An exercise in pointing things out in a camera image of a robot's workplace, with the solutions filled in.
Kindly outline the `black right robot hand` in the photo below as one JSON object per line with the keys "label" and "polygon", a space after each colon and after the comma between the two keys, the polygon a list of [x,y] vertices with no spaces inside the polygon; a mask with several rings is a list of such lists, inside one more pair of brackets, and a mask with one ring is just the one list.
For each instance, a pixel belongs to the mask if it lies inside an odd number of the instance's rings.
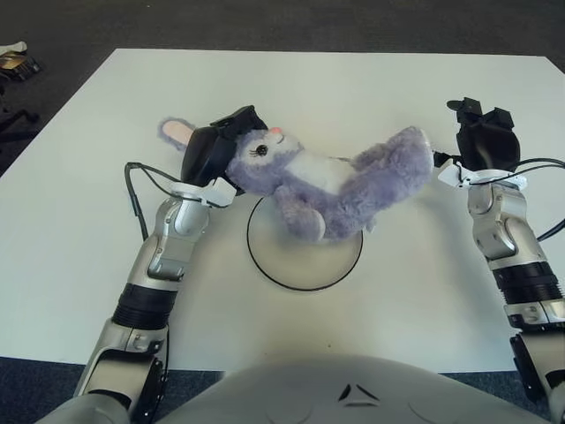
{"label": "black right robot hand", "polygon": [[483,113],[480,102],[468,97],[450,100],[447,107],[456,113],[460,125],[456,140],[464,168],[510,172],[516,169],[521,149],[509,111],[495,107]]}

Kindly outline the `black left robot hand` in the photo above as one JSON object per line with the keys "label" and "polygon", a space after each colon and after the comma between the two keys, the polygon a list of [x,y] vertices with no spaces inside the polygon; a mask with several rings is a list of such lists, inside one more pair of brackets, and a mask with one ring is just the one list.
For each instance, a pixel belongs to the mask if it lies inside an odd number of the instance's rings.
{"label": "black left robot hand", "polygon": [[180,180],[204,187],[222,177],[236,189],[236,195],[243,194],[244,190],[227,177],[226,170],[235,157],[237,142],[251,131],[266,129],[253,105],[244,106],[209,126],[196,129],[185,150]]}

